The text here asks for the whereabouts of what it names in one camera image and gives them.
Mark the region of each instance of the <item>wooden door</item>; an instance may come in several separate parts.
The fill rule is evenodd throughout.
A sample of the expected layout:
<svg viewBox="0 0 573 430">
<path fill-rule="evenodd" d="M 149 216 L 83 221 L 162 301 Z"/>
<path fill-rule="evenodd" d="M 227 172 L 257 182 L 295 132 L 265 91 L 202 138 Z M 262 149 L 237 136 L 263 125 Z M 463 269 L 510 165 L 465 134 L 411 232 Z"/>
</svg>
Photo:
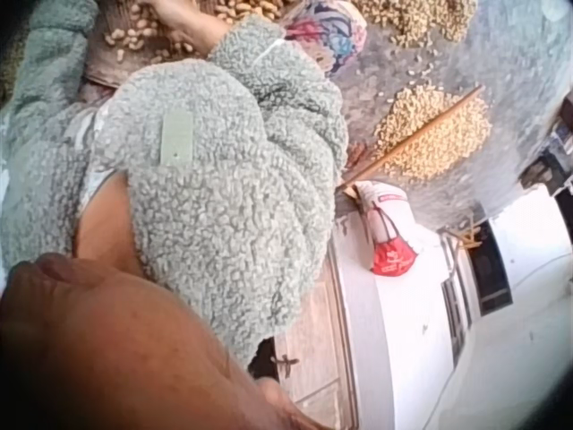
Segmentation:
<svg viewBox="0 0 573 430">
<path fill-rule="evenodd" d="M 355 391 L 341 303 L 329 251 L 299 319 L 275 337 L 275 350 L 280 383 L 300 410 L 325 426 L 354 429 Z"/>
</svg>

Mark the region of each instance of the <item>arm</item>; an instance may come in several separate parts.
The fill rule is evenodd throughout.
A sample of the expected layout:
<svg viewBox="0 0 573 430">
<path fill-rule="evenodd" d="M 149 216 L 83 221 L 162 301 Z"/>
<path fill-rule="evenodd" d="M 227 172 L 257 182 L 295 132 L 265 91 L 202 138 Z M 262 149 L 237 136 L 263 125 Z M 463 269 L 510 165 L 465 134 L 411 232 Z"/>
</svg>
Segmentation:
<svg viewBox="0 0 573 430">
<path fill-rule="evenodd" d="M 41 0 L 32 14 L 9 106 L 8 156 L 75 101 L 97 14 L 94 0 Z"/>
<path fill-rule="evenodd" d="M 231 27 L 188 0 L 144 0 L 209 60 L 233 75 L 259 102 L 267 138 L 331 199 L 346 160 L 346 124 L 338 88 L 276 24 L 251 17 Z M 325 163 L 330 160 L 330 180 Z"/>
</svg>

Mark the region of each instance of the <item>sherpa fleece sleeve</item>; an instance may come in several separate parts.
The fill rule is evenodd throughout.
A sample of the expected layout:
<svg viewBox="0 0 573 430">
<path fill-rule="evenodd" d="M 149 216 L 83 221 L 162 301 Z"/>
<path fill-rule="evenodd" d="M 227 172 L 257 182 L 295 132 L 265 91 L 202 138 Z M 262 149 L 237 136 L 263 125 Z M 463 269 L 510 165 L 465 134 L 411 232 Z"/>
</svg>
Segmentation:
<svg viewBox="0 0 573 430">
<path fill-rule="evenodd" d="M 88 35 L 97 15 L 94 0 L 40 0 L 30 18 L 30 35 L 9 107 L 11 128 L 18 135 L 7 141 L 8 156 L 76 100 Z"/>
<path fill-rule="evenodd" d="M 315 176 L 321 159 L 332 159 L 338 178 L 346 162 L 346 123 L 339 89 L 296 42 L 284 40 L 276 24 L 251 16 L 231 29 L 209 60 L 235 77 L 257 99 L 267 139 L 289 156 L 301 173 L 332 198 Z"/>
</svg>

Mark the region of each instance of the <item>wooden stick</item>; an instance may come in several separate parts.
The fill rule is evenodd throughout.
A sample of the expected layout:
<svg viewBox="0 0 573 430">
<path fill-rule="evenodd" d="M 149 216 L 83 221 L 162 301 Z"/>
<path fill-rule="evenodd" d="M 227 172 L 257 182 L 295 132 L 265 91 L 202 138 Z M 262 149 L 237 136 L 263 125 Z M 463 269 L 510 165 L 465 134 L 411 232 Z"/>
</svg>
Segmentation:
<svg viewBox="0 0 573 430">
<path fill-rule="evenodd" d="M 417 130 L 414 134 L 412 134 L 410 137 L 405 138 L 404 141 L 400 142 L 398 145 L 396 145 L 394 148 L 392 148 L 392 150 L 390 150 L 390 152 L 388 152 L 386 155 L 384 155 L 383 157 L 381 157 L 379 159 L 376 159 L 370 165 L 368 165 L 366 168 L 362 169 L 356 175 L 354 175 L 350 179 L 348 179 L 345 183 L 343 183 L 342 185 L 339 185 L 337 187 L 337 191 L 345 191 L 347 188 L 354 185 L 356 181 L 360 181 L 361 179 L 365 179 L 366 177 L 368 177 L 369 175 L 374 173 L 376 170 L 378 170 L 381 167 L 382 164 L 387 163 L 389 160 L 393 159 L 400 152 L 402 152 L 404 150 L 404 148 L 409 143 L 419 139 L 423 134 L 428 133 L 431 129 L 437 127 L 438 125 L 443 123 L 445 120 L 447 120 L 448 118 L 455 115 L 461 108 L 465 107 L 470 101 L 475 99 L 482 89 L 483 89 L 482 85 L 475 87 L 469 94 L 467 94 L 465 97 L 463 97 L 454 106 L 450 107 L 448 110 L 442 112 L 441 114 L 439 114 L 438 116 L 433 118 L 432 121 L 430 121 L 429 123 L 424 125 L 422 128 Z"/>
</svg>

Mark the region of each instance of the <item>hand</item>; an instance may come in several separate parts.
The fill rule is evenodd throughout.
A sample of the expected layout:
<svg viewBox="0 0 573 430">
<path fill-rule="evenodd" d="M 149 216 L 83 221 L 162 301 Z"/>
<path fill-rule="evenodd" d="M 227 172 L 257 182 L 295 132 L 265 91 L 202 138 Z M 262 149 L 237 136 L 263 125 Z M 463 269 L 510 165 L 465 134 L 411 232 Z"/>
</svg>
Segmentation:
<svg viewBox="0 0 573 430">
<path fill-rule="evenodd" d="M 58 428 L 220 430 L 239 416 L 282 428 L 198 315 L 166 289 L 97 262 L 49 254 L 15 266 L 0 340 L 0 368 Z"/>
<path fill-rule="evenodd" d="M 173 30 L 185 30 L 194 15 L 201 11 L 195 0 L 139 0 L 155 9 L 159 19 Z"/>
<path fill-rule="evenodd" d="M 194 0 L 140 0 L 152 6 L 159 19 L 207 56 L 231 28 L 220 19 L 202 13 Z"/>
</svg>

